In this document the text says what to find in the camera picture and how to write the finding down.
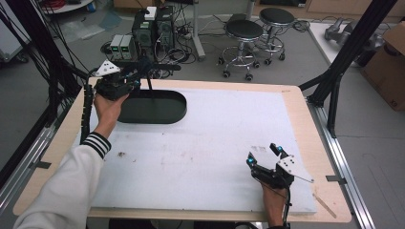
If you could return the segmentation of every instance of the black and white striped cuff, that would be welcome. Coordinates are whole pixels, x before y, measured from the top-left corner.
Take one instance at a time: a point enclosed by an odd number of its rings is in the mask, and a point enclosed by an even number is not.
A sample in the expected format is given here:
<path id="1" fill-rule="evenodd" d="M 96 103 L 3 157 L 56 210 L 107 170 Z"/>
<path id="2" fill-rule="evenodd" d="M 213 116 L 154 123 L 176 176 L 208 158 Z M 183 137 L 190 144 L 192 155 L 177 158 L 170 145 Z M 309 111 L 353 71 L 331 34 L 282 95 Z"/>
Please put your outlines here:
<path id="1" fill-rule="evenodd" d="M 96 132 L 91 132 L 83 141 L 82 145 L 88 145 L 95 149 L 101 158 L 104 158 L 111 150 L 111 143 L 104 136 Z"/>

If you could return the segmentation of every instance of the person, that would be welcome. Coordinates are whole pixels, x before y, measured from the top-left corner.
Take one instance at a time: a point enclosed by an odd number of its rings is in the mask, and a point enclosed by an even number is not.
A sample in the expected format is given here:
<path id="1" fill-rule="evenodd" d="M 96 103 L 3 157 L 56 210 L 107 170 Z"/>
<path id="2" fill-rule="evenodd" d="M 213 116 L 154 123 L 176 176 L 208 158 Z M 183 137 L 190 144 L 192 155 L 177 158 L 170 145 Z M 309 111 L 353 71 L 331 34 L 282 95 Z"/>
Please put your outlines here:
<path id="1" fill-rule="evenodd" d="M 267 223 L 270 229 L 285 229 L 283 211 L 286 205 L 286 189 L 271 189 L 261 183 L 263 188 L 263 202 L 265 204 Z"/>
<path id="2" fill-rule="evenodd" d="M 96 94 L 96 128 L 81 145 L 71 149 L 62 158 L 58 169 L 44 184 L 38 197 L 17 218 L 14 229 L 86 228 L 103 159 L 112 147 L 108 137 L 116 126 L 121 104 L 127 97 L 128 94 L 111 101 Z M 285 190 L 274 192 L 263 185 L 263 191 L 268 225 L 274 229 L 284 228 L 281 226 Z"/>

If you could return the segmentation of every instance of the black metal frame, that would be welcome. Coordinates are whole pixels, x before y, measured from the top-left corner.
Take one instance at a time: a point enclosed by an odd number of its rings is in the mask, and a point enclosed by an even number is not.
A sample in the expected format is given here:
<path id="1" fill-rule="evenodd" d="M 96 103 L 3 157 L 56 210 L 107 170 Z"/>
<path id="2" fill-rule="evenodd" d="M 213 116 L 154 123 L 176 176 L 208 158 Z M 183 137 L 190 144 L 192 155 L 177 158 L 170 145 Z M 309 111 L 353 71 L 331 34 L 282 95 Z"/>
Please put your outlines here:
<path id="1" fill-rule="evenodd" d="M 336 58 L 330 64 L 330 67 L 323 74 L 299 86 L 301 91 L 303 91 L 319 84 L 315 92 L 308 97 L 308 103 L 316 107 L 323 107 L 325 99 L 330 94 L 327 125 L 330 134 L 334 138 L 336 138 L 334 127 L 340 81 L 345 71 L 355 57 L 360 54 L 363 46 L 387 16 L 388 12 L 393 8 L 396 1 L 397 0 L 373 0 L 354 28 L 349 39 L 343 45 L 339 54 L 337 54 Z"/>
<path id="2" fill-rule="evenodd" d="M 43 130 L 44 127 L 50 127 L 57 119 L 59 105 L 64 99 L 75 98 L 78 95 L 81 86 L 78 84 L 75 75 L 82 79 L 87 78 L 85 72 L 64 59 L 60 50 L 53 42 L 50 31 L 45 27 L 44 22 L 35 10 L 31 0 L 6 0 L 6 2 L 24 27 L 27 35 L 31 39 L 32 45 L 35 46 L 42 56 L 40 61 L 44 61 L 44 63 L 41 63 L 41 66 L 38 66 L 37 63 L 35 64 L 38 70 L 40 67 L 45 68 L 41 73 L 49 77 L 46 79 L 49 84 L 49 105 L 33 125 L 30 132 L 18 146 L 4 168 L 0 171 L 0 190 L 3 189 L 12 172 L 30 149 L 41 130 Z M 38 60 L 37 54 L 32 51 L 31 45 L 24 42 L 15 30 L 10 19 L 2 11 L 0 11 L 0 20 L 3 21 L 6 27 L 15 36 L 30 58 Z"/>

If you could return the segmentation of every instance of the stool wheel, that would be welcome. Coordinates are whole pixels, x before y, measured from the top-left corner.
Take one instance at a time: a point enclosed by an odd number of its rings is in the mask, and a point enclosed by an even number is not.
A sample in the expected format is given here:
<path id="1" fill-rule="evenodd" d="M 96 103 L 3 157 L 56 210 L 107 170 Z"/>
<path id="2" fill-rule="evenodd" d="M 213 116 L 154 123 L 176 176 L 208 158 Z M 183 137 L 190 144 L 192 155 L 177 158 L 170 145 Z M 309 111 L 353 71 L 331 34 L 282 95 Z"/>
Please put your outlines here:
<path id="1" fill-rule="evenodd" d="M 253 79 L 253 75 L 251 73 L 247 73 L 246 77 L 245 77 L 245 80 L 252 81 L 252 79 Z"/>
<path id="2" fill-rule="evenodd" d="M 286 55 L 284 53 L 281 53 L 279 56 L 279 60 L 285 60 L 286 59 Z"/>
<path id="3" fill-rule="evenodd" d="M 225 60 L 222 57 L 218 58 L 218 64 L 222 65 L 224 62 Z"/>
<path id="4" fill-rule="evenodd" d="M 259 69 L 260 63 L 259 63 L 258 61 L 255 61 L 255 62 L 253 63 L 253 67 L 254 67 L 255 69 Z"/>
<path id="5" fill-rule="evenodd" d="M 229 71 L 224 71 L 223 76 L 224 76 L 225 78 L 229 78 L 230 72 L 229 72 Z"/>
<path id="6" fill-rule="evenodd" d="M 270 65 L 270 64 L 271 64 L 271 59 L 266 59 L 266 60 L 265 60 L 265 64 L 266 64 L 266 65 Z"/>

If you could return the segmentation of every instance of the wooden table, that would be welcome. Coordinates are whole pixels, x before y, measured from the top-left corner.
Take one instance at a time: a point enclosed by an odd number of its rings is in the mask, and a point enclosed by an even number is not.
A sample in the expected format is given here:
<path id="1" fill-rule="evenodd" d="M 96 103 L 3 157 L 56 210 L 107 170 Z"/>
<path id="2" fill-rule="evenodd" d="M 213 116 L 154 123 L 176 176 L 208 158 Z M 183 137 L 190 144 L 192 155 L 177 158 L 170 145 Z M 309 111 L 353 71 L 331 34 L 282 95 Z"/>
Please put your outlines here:
<path id="1" fill-rule="evenodd" d="M 253 92 L 272 92 L 280 94 L 285 102 L 289 121 L 294 131 L 301 158 L 308 172 L 315 179 L 311 191 L 316 203 L 317 213 L 313 215 L 292 215 L 288 221 L 348 222 L 352 219 L 347 202 L 337 182 L 328 182 L 326 176 L 334 175 L 321 138 L 309 113 L 307 103 L 296 86 L 259 85 L 241 83 L 153 80 L 156 88 L 214 89 Z M 62 157 L 72 147 L 80 129 L 83 94 L 81 93 L 69 110 L 42 161 L 50 162 L 49 169 L 37 168 L 25 187 L 13 212 L 16 215 L 30 205 L 38 195 L 43 184 L 57 169 Z M 117 209 L 92 208 L 89 217 L 95 218 L 133 218 L 133 219 L 205 219 L 235 221 L 266 221 L 264 213 L 232 211 L 185 211 L 160 209 Z"/>

